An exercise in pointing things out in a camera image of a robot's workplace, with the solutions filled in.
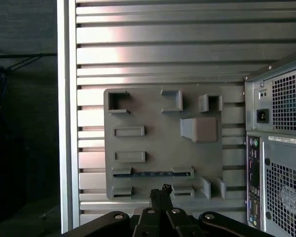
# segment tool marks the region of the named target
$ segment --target black metal arm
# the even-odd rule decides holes
[[[272,237],[245,224],[205,212],[197,219],[172,205],[171,185],[150,193],[151,207],[132,218],[121,211],[100,218],[63,234],[63,237]]]

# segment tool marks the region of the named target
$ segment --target rectangular slot holder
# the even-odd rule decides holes
[[[222,106],[222,95],[206,94],[198,98],[198,111],[200,113],[219,112],[222,111]]]
[[[212,183],[212,188],[220,194],[220,196],[223,199],[226,199],[226,184],[220,179],[217,178],[213,183]]]
[[[173,185],[173,198],[194,198],[194,188],[188,185]]]
[[[212,198],[211,183],[203,177],[200,177],[200,182],[202,186],[201,188],[202,193],[207,197],[208,200],[210,200]]]
[[[176,100],[175,108],[163,108],[161,110],[162,113],[183,111],[183,98],[182,98],[182,92],[180,90],[162,89],[161,95],[172,96],[172,97],[175,97],[175,100]]]
[[[112,169],[112,176],[118,177],[130,177],[132,174],[132,167],[129,168],[113,168]]]
[[[131,151],[131,152],[114,152],[114,161],[118,163],[134,163],[145,162],[146,152]]]
[[[127,126],[127,127],[115,127],[113,129],[113,135],[115,137],[135,137],[144,136],[144,126]]]
[[[192,167],[173,167],[174,177],[194,177],[194,169]]]
[[[133,194],[133,187],[113,187],[113,198],[131,199]]]
[[[110,91],[108,92],[108,112],[110,114],[129,114],[127,109],[120,108],[118,101],[130,97],[126,90]]]

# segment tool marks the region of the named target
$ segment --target silver frame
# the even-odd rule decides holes
[[[57,0],[61,233],[80,225],[75,1]]]

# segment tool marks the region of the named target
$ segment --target black cable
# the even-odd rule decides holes
[[[22,60],[21,62],[18,62],[18,63],[16,63],[16,64],[11,65],[10,67],[8,67],[8,69],[11,70],[11,68],[13,68],[13,67],[15,67],[15,66],[17,66],[17,65],[19,65],[19,64],[25,63],[25,62],[27,62],[27,61],[33,59],[33,58],[34,58],[34,57],[30,57],[30,58],[24,59],[24,60]]]
[[[20,68],[22,68],[22,67],[25,67],[26,65],[29,65],[29,64],[31,64],[31,63],[37,61],[37,60],[40,59],[40,58],[42,58],[42,57],[34,58],[33,60],[29,61],[28,63],[23,64],[23,65],[21,65],[20,67],[17,67],[17,68],[15,68],[15,69],[13,69],[13,70],[10,70],[10,71],[11,71],[11,72],[14,72],[14,71],[16,71],[16,70],[18,70],[18,69],[20,69]]]
[[[36,54],[9,54],[9,55],[0,55],[2,58],[33,58],[33,57],[55,57],[57,53],[36,53]]]

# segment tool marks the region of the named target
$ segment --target wall-mounted organizer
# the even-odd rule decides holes
[[[200,113],[199,98],[207,92],[219,95],[219,105]],[[107,89],[108,198],[147,199],[151,189],[168,183],[175,200],[224,199],[220,103],[219,88],[210,85]],[[130,114],[113,116],[116,109]]]

